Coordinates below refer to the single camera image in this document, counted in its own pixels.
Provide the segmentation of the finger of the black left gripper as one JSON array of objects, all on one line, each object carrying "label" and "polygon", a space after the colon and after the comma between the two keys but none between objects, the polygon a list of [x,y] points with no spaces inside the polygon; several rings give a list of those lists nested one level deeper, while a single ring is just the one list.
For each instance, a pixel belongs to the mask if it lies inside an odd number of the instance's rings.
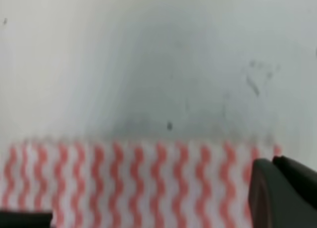
[{"label": "finger of the black left gripper", "polygon": [[1,228],[50,228],[52,212],[0,212]]}]

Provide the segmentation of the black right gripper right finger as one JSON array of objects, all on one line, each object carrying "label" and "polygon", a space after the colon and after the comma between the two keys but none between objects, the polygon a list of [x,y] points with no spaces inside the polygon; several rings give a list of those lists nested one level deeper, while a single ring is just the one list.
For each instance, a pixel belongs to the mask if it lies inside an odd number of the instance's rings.
[{"label": "black right gripper right finger", "polygon": [[286,156],[275,156],[272,162],[306,202],[317,205],[316,171]]}]

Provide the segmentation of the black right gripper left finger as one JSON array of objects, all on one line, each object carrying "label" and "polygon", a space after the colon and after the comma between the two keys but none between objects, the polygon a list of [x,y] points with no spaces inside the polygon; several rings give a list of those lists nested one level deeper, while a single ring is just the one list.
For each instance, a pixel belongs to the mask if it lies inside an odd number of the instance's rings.
[{"label": "black right gripper left finger", "polygon": [[255,228],[317,226],[317,206],[297,193],[272,160],[254,160],[248,202]]}]

